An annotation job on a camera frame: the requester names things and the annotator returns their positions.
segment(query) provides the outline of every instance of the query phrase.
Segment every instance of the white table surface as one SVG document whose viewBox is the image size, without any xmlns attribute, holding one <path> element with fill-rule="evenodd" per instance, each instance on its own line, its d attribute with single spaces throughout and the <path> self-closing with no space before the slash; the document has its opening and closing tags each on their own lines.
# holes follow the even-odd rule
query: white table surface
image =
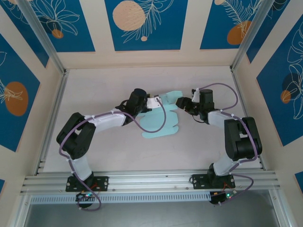
<svg viewBox="0 0 303 227">
<path fill-rule="evenodd" d="M 181 90 L 191 97 L 191 89 L 222 82 L 235 88 L 228 66 L 151 67 L 71 70 L 49 147 L 44 172 L 67 172 L 70 167 L 58 153 L 56 136 L 74 112 L 96 115 L 108 112 L 128 99 L 135 88 L 152 95 Z M 215 108 L 235 102 L 232 91 L 216 85 Z M 208 169 L 225 153 L 223 130 L 196 123 L 183 110 L 178 114 L 179 131 L 174 135 L 145 139 L 131 123 L 96 134 L 87 152 L 93 171 Z M 240 102 L 228 110 L 244 117 Z M 258 168 L 258 160 L 243 168 Z"/>
</svg>

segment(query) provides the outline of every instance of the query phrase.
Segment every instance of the black bracket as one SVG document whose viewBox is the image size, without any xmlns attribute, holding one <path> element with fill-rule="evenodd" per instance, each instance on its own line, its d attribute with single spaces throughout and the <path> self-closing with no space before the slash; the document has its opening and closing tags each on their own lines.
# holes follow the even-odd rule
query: black bracket
<svg viewBox="0 0 303 227">
<path fill-rule="evenodd" d="M 94 176 L 90 184 L 91 190 L 94 192 L 107 192 L 108 176 Z M 75 176 L 70 176 L 66 183 L 66 192 L 81 192 L 87 189 L 78 181 Z"/>
<path fill-rule="evenodd" d="M 214 173 L 214 165 L 211 164 L 207 174 L 194 174 L 190 178 L 194 189 L 223 189 L 226 185 L 235 188 L 235 181 L 232 175 L 217 176 Z"/>
</svg>

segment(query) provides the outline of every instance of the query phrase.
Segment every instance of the light blue cloth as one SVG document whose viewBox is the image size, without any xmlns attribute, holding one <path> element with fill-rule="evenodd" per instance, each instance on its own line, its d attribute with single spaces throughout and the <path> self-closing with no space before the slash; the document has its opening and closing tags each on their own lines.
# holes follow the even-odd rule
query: light blue cloth
<svg viewBox="0 0 303 227">
<path fill-rule="evenodd" d="M 166 112 L 166 123 L 159 132 L 143 132 L 142 136 L 144 138 L 150 139 L 160 136 L 172 135 L 178 131 L 179 127 L 176 126 L 178 124 L 178 115 L 172 110 L 176 110 L 178 108 L 175 103 L 177 99 L 182 96 L 183 94 L 181 91 L 171 91 L 166 94 L 159 95 Z M 143 118 L 140 119 L 140 125 L 148 131 L 157 130 L 162 126 L 164 121 L 164 113 L 162 108 L 156 108 L 147 113 L 141 113 L 138 116 L 143 116 Z"/>
</svg>

